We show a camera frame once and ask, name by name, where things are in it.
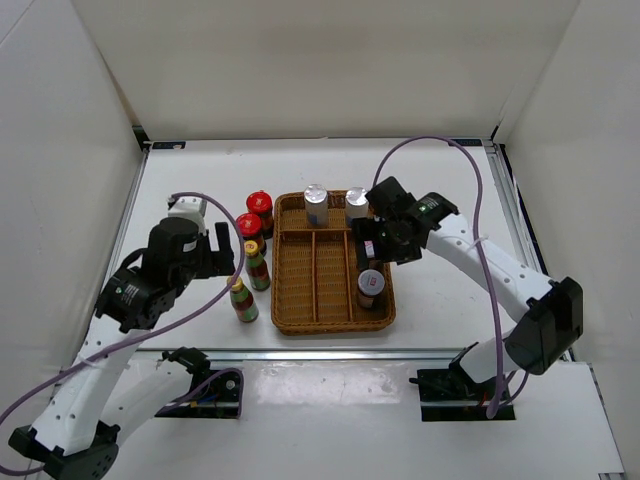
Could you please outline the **dark spice jar white lid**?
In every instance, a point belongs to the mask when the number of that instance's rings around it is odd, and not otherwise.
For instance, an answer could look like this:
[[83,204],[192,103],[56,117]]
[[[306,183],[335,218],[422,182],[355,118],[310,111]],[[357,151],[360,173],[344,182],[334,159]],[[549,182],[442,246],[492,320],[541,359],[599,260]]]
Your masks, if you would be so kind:
[[376,254],[375,254],[375,247],[374,247],[374,243],[371,240],[365,240],[363,242],[363,246],[364,246],[364,253],[367,259],[375,259],[376,258]]

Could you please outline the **silver cap white shaker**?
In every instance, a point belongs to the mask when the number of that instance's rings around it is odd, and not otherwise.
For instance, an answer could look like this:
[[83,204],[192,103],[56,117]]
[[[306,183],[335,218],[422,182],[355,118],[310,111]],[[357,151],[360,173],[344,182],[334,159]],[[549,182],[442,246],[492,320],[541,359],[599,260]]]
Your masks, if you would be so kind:
[[320,184],[311,184],[303,193],[308,223],[313,227],[324,228],[329,224],[328,191]]
[[366,218],[369,213],[368,190],[352,187],[345,194],[345,222],[351,226],[354,219]]

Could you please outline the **yellow cap sauce bottle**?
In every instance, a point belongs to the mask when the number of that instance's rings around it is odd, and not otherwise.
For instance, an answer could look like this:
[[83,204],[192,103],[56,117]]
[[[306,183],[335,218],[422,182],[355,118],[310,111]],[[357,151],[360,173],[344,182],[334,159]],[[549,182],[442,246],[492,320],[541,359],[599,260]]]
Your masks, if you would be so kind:
[[267,263],[256,241],[244,242],[245,269],[251,286],[256,291],[265,291],[271,285]]
[[230,286],[229,294],[231,305],[238,317],[243,323],[251,323],[259,316],[258,307],[254,301],[254,297],[250,290],[246,287],[241,277],[233,280],[232,277],[227,279]]

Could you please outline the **pink spice jar white lid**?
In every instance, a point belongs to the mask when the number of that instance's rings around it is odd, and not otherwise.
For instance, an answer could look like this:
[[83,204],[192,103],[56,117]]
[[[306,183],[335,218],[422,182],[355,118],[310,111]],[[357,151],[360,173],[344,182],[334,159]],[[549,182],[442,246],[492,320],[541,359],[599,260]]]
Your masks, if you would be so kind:
[[357,279],[357,301],[365,309],[371,309],[386,286],[383,274],[375,269],[362,271]]

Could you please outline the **yellow cap sauce bottle front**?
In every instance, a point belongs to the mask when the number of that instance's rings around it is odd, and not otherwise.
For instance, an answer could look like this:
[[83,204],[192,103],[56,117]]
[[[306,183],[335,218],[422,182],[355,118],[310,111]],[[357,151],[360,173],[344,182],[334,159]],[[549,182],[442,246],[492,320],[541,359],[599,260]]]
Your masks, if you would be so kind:
[[241,277],[233,280],[232,277],[227,279],[230,286],[229,294],[231,305],[238,317],[243,323],[251,323],[259,316],[258,307],[254,301],[254,297],[250,290],[246,287]]

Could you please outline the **silver cap white shaker front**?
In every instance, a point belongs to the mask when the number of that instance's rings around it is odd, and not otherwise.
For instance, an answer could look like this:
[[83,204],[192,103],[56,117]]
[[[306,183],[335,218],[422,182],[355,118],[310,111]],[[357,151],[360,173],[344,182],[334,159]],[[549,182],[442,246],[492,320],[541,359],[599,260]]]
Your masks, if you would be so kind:
[[303,193],[308,223],[313,227],[324,228],[329,224],[328,191],[320,184],[311,184]]

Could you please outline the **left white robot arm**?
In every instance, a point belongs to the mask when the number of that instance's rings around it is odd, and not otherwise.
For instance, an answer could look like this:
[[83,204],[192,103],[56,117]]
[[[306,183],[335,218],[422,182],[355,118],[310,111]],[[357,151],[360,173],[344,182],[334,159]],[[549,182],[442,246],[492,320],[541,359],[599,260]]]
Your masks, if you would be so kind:
[[231,232],[225,222],[208,230],[201,215],[168,216],[155,225],[146,246],[127,255],[106,282],[74,364],[51,379],[57,393],[32,424],[13,431],[10,447],[54,479],[101,479],[147,420],[205,396],[215,374],[204,353],[186,347],[164,354],[158,370],[124,395],[112,392],[190,283],[236,274]]

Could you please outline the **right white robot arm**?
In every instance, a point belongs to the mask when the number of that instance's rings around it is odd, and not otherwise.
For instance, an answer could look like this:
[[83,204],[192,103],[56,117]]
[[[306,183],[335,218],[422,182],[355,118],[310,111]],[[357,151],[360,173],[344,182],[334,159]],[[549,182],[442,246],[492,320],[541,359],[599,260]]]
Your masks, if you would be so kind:
[[539,273],[475,236],[442,195],[431,192],[417,199],[389,177],[361,198],[371,214],[351,222],[359,269],[410,263],[429,251],[482,287],[515,323],[510,331],[465,348],[446,373],[422,382],[441,398],[490,394],[502,374],[540,376],[581,336],[581,286],[570,277],[556,281]]

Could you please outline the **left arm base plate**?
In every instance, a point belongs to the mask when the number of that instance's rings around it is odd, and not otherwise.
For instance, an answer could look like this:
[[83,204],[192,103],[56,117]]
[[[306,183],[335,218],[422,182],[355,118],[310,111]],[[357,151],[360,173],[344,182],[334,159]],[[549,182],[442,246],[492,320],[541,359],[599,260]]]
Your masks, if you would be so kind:
[[156,418],[235,420],[242,413],[243,372],[234,367],[188,368],[189,388],[156,413]]

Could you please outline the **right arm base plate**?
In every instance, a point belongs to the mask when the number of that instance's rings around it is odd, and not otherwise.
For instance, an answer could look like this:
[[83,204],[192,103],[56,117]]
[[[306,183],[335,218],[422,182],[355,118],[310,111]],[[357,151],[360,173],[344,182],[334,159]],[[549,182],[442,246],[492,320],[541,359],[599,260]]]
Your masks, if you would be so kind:
[[467,387],[448,369],[420,369],[409,383],[418,389],[421,421],[484,422],[495,395],[495,381]]

